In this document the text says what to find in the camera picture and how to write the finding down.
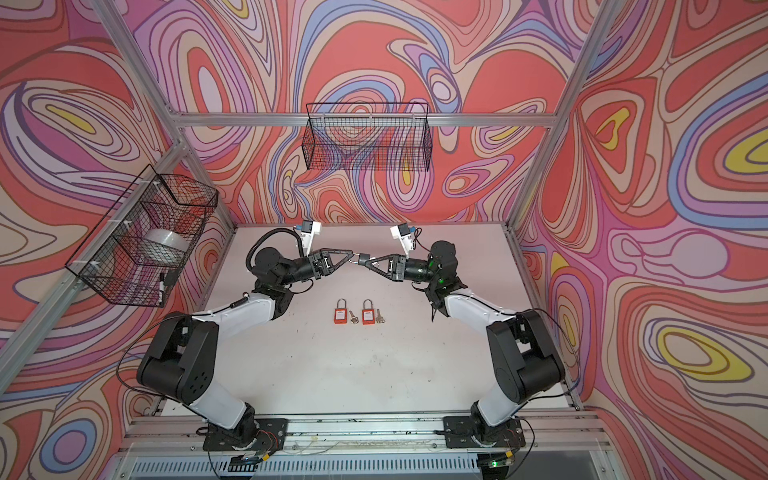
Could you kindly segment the red padlock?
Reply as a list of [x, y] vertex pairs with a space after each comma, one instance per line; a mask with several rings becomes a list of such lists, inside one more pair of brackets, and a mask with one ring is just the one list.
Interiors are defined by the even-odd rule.
[[361, 313], [361, 320], [363, 325], [374, 325], [377, 323], [376, 310], [371, 299], [365, 299], [363, 301]]
[[347, 308], [347, 301], [344, 298], [340, 298], [337, 300], [334, 308], [333, 322], [336, 325], [343, 325], [347, 324], [348, 321], [349, 310]]

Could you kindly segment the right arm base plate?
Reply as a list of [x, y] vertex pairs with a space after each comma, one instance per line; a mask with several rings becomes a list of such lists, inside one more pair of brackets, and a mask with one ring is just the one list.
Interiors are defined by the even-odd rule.
[[510, 419], [497, 426], [487, 426], [473, 415], [445, 416], [442, 427], [434, 433], [444, 438], [449, 449], [504, 448], [517, 451], [527, 445], [521, 423]]

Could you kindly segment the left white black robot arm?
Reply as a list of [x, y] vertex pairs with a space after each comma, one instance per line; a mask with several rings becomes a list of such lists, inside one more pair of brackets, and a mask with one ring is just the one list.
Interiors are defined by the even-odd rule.
[[282, 316], [296, 283], [310, 284], [350, 261], [348, 249], [310, 249], [313, 232], [275, 228], [245, 257], [254, 288], [223, 307], [198, 313], [173, 312], [160, 323], [136, 379], [204, 418], [210, 426], [253, 437], [259, 429], [253, 408], [215, 379], [219, 341]]

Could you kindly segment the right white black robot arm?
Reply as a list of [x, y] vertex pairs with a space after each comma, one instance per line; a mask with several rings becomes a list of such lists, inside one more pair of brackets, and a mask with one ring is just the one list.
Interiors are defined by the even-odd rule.
[[360, 254], [358, 264], [393, 282], [424, 283], [434, 312], [486, 335], [495, 384], [470, 409], [476, 432], [501, 426], [535, 395], [565, 379], [564, 364], [539, 312], [508, 311], [473, 293], [458, 275], [454, 244], [433, 243], [425, 260]]

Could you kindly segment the small black padlock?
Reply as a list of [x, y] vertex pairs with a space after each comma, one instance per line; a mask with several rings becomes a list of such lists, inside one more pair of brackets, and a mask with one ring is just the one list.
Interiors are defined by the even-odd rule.
[[370, 260], [370, 255], [366, 253], [359, 253], [354, 263], [359, 266], [366, 266]]

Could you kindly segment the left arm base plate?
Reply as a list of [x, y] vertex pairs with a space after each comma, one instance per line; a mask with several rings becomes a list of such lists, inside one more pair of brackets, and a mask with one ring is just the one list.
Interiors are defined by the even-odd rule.
[[196, 434], [203, 438], [203, 449], [208, 452], [274, 454], [284, 448], [288, 424], [287, 418], [255, 418], [227, 430], [208, 423]]

